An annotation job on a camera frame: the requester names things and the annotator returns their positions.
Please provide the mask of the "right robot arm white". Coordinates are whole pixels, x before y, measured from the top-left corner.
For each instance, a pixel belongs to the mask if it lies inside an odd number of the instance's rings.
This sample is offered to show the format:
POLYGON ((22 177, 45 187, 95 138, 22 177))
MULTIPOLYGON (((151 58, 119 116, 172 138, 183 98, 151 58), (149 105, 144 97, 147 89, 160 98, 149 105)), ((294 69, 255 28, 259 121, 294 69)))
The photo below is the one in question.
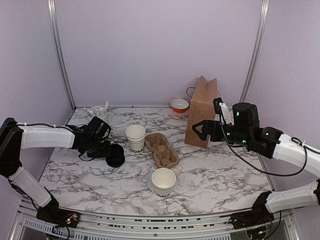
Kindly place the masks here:
MULTIPOLYGON (((218 120, 204 119, 192 125, 192 130, 201 140, 225 142, 231 150, 233 145, 244 147, 248 152, 256 153, 270 160, 288 163, 298 168, 293 173, 275 173, 262 170, 233 152, 240 160, 256 171, 279 178, 290 178, 307 171, 316 177, 320 175, 320 151, 307 145, 297 137, 290 136, 271 126, 261 127, 258 108, 248 102, 236 103, 232 113, 221 98, 213 101, 218 120)), ((264 218, 272 218, 274 213, 319 206, 320 181, 284 190, 261 193, 253 203, 251 210, 244 212, 244 219, 258 224, 264 218)))

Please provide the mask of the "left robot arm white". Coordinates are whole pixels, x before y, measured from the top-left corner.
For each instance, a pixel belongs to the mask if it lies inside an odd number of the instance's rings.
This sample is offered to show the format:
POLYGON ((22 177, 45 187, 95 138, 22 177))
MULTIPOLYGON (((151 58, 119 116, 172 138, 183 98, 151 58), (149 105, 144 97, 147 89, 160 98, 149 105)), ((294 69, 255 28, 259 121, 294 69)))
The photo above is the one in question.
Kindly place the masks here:
POLYGON ((22 123, 13 117, 0 127, 0 174, 38 205, 53 223, 63 219, 55 197, 23 166, 21 152, 40 149, 70 149, 82 157, 104 158, 109 154, 111 127, 98 117, 82 126, 72 124, 22 123))

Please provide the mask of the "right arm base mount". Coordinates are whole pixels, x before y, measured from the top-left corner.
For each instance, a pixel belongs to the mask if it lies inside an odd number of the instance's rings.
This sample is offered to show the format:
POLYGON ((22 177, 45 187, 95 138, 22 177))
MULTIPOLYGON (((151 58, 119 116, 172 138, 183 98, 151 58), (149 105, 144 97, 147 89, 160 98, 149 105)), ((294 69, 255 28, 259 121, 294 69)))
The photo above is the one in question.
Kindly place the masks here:
POLYGON ((235 230, 265 224, 274 220, 272 213, 262 213, 255 210, 233 213, 228 222, 235 230))

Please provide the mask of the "white paper coffee cup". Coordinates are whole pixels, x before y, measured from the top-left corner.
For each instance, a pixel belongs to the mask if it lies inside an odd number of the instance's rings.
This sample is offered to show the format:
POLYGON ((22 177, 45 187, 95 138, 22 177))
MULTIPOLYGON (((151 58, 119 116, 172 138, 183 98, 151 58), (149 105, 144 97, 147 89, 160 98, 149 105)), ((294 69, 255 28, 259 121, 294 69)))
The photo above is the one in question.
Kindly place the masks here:
POLYGON ((158 168, 151 175, 151 182, 155 193, 160 197, 167 197, 177 181, 175 173, 169 168, 158 168))

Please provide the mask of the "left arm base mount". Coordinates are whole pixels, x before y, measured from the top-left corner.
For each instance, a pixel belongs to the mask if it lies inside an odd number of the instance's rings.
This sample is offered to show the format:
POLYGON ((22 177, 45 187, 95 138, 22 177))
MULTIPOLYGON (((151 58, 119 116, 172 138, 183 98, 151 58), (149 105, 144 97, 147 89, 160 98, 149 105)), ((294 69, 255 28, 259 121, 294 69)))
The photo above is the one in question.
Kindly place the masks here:
POLYGON ((60 208, 55 210, 44 210, 40 208, 40 210, 37 211, 36 218, 61 227, 76 228, 80 220, 80 213, 60 208))

